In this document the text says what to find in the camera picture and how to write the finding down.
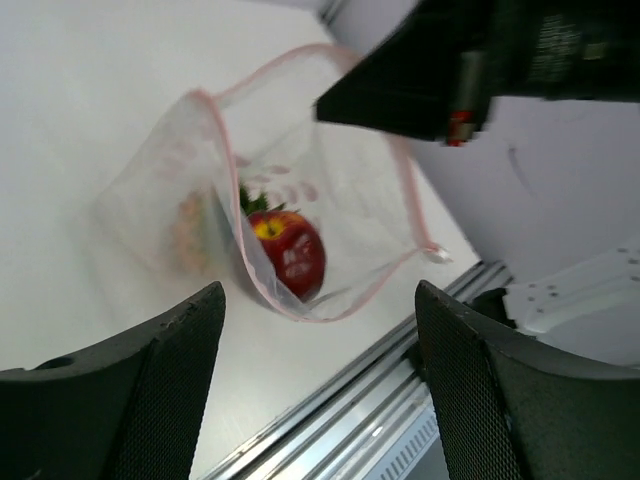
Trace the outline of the clear zip top bag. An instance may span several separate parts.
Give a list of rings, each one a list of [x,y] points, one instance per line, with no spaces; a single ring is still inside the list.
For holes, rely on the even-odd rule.
[[[447,263],[405,142],[315,118],[317,99],[356,62],[337,46],[305,45],[226,91],[184,94],[97,197],[97,224],[174,293],[232,275],[257,301],[309,323],[355,313],[408,263]],[[249,237],[241,181],[318,231],[327,263],[312,300],[292,294]],[[200,273],[183,269],[171,245],[179,205],[192,192],[219,199],[208,215],[217,228],[213,265]]]

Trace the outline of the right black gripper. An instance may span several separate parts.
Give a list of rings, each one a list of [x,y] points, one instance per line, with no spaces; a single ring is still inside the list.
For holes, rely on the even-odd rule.
[[[457,45],[450,144],[481,131],[499,96],[638,102],[638,2],[492,1],[477,20]]]

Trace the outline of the red toy apple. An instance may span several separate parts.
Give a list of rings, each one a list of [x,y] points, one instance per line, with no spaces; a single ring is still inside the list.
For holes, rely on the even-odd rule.
[[[302,302],[312,300],[323,286],[327,263],[316,228],[286,210],[254,212],[248,220],[277,278]]]

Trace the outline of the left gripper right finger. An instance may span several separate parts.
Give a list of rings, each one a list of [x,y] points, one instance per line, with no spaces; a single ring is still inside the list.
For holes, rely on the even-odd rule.
[[[425,280],[415,314],[450,478],[638,478],[638,370],[546,345]]]

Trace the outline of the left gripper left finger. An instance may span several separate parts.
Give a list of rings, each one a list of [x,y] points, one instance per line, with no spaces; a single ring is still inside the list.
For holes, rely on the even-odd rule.
[[[188,478],[225,312],[214,282],[102,342],[2,371],[2,478]]]

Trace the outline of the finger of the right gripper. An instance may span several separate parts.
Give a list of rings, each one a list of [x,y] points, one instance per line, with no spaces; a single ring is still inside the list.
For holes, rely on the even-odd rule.
[[[421,1],[315,103],[319,122],[462,145],[489,114],[492,1]]]

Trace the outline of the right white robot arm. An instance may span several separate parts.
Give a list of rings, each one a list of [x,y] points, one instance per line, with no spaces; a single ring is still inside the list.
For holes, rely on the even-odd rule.
[[[409,137],[518,329],[639,364],[639,5],[419,1],[316,105]]]

